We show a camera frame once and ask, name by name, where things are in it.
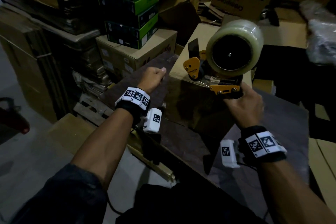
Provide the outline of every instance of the plastic bag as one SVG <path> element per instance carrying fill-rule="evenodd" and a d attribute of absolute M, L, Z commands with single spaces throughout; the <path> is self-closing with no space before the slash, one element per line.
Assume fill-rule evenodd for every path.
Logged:
<path fill-rule="evenodd" d="M 336 66 L 336 16 L 321 4 L 307 0 L 300 3 L 312 32 L 307 41 L 307 56 L 318 65 Z"/>

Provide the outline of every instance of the forearm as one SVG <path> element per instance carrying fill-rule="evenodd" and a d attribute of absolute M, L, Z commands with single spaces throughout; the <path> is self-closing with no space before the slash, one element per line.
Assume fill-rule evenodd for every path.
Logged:
<path fill-rule="evenodd" d="M 336 223 L 334 214 L 287 161 L 261 163 L 257 169 L 275 223 Z"/>
<path fill-rule="evenodd" d="M 133 116 L 118 108 L 84 142 L 71 163 L 97 175 L 107 190 L 126 148 Z"/>

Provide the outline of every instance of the warehouse floor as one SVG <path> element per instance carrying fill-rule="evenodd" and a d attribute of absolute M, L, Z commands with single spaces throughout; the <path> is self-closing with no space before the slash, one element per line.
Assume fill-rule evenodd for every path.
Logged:
<path fill-rule="evenodd" d="M 26 135 L 13 136 L 13 131 L 0 127 L 0 223 L 5 223 L 43 187 L 48 178 L 71 160 L 72 154 L 45 139 L 44 134 L 52 124 L 27 105 L 2 48 L 1 97 L 13 98 L 15 105 L 21 107 L 20 114 L 30 123 L 30 132 Z M 0 107 L 7 106 L 0 102 Z M 136 190 L 144 183 L 172 186 L 126 150 L 108 189 L 115 209 L 124 212 L 131 208 Z M 115 223 L 117 217 L 107 207 L 103 223 Z"/>

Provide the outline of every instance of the hand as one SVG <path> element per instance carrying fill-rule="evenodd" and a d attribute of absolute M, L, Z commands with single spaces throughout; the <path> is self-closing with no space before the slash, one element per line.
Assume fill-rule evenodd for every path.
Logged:
<path fill-rule="evenodd" d="M 224 99 L 224 102 L 240 128 L 256 126 L 263 118 L 263 98 L 244 82 L 241 83 L 241 90 L 241 98 Z"/>
<path fill-rule="evenodd" d="M 149 67 L 146 69 L 143 74 L 138 88 L 145 91 L 147 94 L 150 94 L 159 86 L 162 78 L 165 76 L 167 70 L 166 68 L 159 69 L 157 67 Z"/>

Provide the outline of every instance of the packing tape roll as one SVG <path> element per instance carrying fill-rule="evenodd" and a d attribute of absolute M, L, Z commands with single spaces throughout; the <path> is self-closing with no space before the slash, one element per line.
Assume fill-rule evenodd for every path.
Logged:
<path fill-rule="evenodd" d="M 235 20 L 222 26 L 209 40 L 206 59 L 215 72 L 234 77 L 257 64 L 263 45 L 263 34 L 255 23 Z"/>

